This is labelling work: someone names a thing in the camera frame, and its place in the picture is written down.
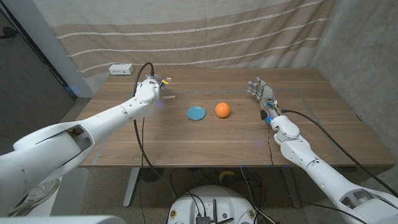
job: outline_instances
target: blue disc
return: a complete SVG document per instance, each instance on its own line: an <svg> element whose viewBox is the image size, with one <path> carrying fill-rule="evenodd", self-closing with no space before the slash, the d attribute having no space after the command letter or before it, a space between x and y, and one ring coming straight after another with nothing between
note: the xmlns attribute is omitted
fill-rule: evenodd
<svg viewBox="0 0 398 224"><path fill-rule="evenodd" d="M202 119L206 114L205 109L201 108L200 106L192 106L187 110L187 116L189 119L198 121Z"/></svg>

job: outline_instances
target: table leg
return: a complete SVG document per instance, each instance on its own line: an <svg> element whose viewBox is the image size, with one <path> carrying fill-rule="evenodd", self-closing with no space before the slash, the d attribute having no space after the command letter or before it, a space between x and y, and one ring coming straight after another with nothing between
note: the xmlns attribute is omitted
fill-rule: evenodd
<svg viewBox="0 0 398 224"><path fill-rule="evenodd" d="M126 194L124 195L123 206L125 208L130 207L134 192L136 189L136 182L138 179L139 167L131 169L129 183L127 184Z"/></svg>
<svg viewBox="0 0 398 224"><path fill-rule="evenodd" d="M282 167L282 175L285 180L286 188L289 193L294 198L299 198L299 193L297 193L296 183L294 181L292 170L289 167ZM290 199L293 207L300 208L301 203L298 200Z"/></svg>

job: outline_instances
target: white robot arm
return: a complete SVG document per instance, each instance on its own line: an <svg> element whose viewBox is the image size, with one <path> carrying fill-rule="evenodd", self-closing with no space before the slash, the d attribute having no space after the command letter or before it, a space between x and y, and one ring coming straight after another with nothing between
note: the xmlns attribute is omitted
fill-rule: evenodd
<svg viewBox="0 0 398 224"><path fill-rule="evenodd" d="M162 77L146 76L135 97L90 118L42 128L18 140L0 156L0 217L7 216L37 185L78 167L106 136L128 122L150 116L159 100Z"/></svg>
<svg viewBox="0 0 398 224"><path fill-rule="evenodd" d="M274 139L280 145L282 155L301 167L337 209L369 224L397 223L398 198L353 184L317 156L311 150L310 144L300 135L299 128L281 114L270 86L260 78L257 80L259 83L249 82L248 92L260 101L263 109L269 107L266 122L277 131ZM362 223L349 215L340 214L346 223Z"/></svg>

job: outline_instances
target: beige curtain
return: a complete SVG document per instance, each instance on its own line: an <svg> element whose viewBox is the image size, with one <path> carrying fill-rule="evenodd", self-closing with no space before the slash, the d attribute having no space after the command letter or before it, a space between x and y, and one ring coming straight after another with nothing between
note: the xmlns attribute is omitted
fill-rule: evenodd
<svg viewBox="0 0 398 224"><path fill-rule="evenodd" d="M34 0L85 78L157 68L307 67L334 0Z"/></svg>

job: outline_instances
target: power strip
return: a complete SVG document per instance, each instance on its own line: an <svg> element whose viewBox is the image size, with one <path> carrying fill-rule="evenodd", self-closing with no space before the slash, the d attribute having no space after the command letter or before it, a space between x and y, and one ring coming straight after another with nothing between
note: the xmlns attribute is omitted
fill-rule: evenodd
<svg viewBox="0 0 398 224"><path fill-rule="evenodd" d="M134 71L132 64L116 64L109 68L111 75L131 75Z"/></svg>

